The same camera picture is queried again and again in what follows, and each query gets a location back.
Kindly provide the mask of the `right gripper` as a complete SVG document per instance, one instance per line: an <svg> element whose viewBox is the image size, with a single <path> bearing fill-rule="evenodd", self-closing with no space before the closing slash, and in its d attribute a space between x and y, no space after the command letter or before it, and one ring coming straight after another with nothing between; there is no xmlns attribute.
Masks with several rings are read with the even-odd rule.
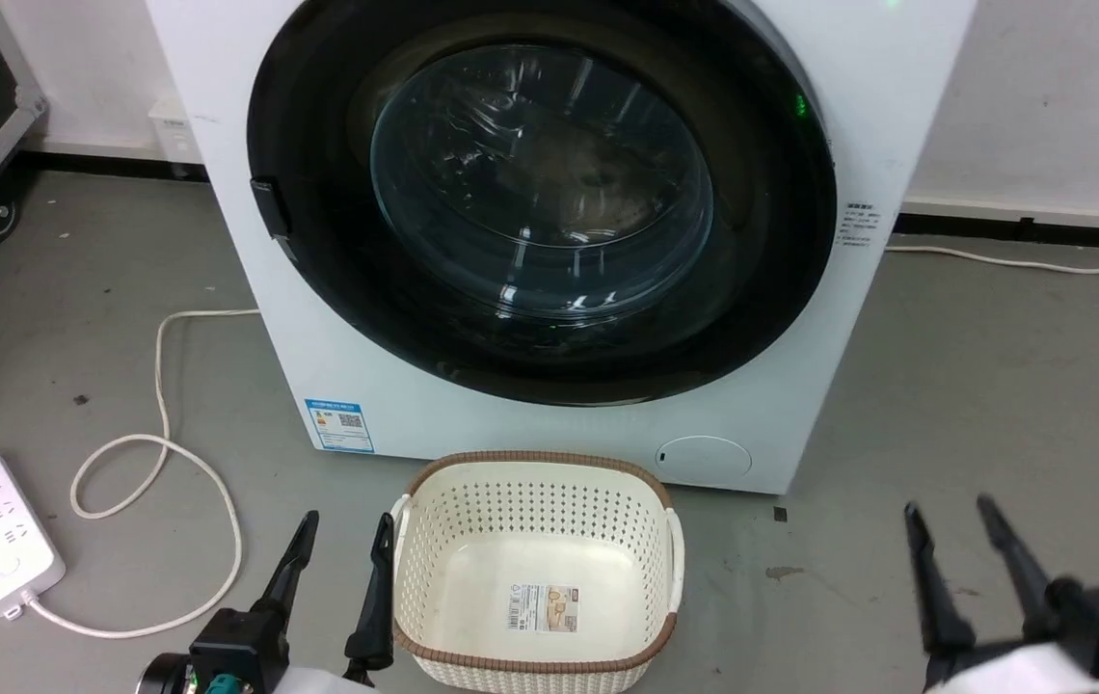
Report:
<svg viewBox="0 0 1099 694"><path fill-rule="evenodd" d="M980 494L977 508L1015 590L1025 640L976 645L936 562L925 517L907 502L908 562L929 657L923 694L1099 694L1099 587L1084 588L1075 579L1051 583L993 496Z"/></svg>

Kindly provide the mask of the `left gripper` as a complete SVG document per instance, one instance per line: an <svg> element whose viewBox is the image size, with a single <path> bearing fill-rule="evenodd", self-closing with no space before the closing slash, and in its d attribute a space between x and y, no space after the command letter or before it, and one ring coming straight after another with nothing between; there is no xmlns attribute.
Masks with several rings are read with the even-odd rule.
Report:
<svg viewBox="0 0 1099 694"><path fill-rule="evenodd" d="M295 535L262 596L249 610L220 609L187 652L165 652L144 669L135 694L275 694L289 669L286 629L300 575L314 552L320 514L310 510ZM348 664L343 678L374 686L373 672L395 662L392 583L395 519L384 513L370 546L370 579L359 623L345 645Z"/></svg>

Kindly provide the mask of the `white front-load washing machine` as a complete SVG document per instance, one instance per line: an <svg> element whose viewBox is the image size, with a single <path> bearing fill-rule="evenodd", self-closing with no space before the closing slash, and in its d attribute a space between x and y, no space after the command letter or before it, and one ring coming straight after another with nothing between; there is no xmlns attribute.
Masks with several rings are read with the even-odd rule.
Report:
<svg viewBox="0 0 1099 694"><path fill-rule="evenodd" d="M330 451L343 456L563 451L623 460L665 483L791 491L978 0L731 1L754 5L779 32L824 122L839 210L818 289L782 335L726 377L652 401L557 406L496 398L396 359L338 317L269 234L251 189L247 110L262 58L304 0L145 0L312 445L306 399L349 401L376 453Z"/></svg>

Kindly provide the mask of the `round black washing machine door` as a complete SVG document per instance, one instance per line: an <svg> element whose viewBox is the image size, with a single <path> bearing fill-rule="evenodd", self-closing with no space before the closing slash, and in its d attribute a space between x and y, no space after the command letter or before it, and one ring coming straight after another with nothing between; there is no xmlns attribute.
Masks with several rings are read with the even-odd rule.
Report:
<svg viewBox="0 0 1099 694"><path fill-rule="evenodd" d="M839 180L804 69L731 0L304 0L251 189L324 302L496 398L726 377L818 289Z"/></svg>

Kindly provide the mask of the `blue energy label sticker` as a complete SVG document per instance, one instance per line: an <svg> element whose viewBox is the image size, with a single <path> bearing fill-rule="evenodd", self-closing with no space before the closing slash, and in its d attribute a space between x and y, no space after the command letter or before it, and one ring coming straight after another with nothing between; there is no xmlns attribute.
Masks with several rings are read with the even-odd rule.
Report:
<svg viewBox="0 0 1099 694"><path fill-rule="evenodd" d="M322 451L374 454L371 437L359 404L306 399L308 425Z"/></svg>

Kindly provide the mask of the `cream perforated laundry basket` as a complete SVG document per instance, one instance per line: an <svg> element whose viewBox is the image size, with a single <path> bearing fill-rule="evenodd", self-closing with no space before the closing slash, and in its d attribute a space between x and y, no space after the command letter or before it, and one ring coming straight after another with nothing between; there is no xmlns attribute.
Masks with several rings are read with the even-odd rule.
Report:
<svg viewBox="0 0 1099 694"><path fill-rule="evenodd" d="M676 631L670 495L611 458L480 451L431 462L391 506L392 637L484 694L624 694Z"/></svg>

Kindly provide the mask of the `white wall socket box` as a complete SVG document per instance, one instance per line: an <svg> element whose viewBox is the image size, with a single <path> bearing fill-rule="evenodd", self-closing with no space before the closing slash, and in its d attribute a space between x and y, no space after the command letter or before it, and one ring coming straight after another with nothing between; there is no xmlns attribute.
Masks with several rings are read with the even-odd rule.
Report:
<svg viewBox="0 0 1099 694"><path fill-rule="evenodd" d="M147 117L163 158L178 164L202 164L191 122L179 97L158 98Z"/></svg>

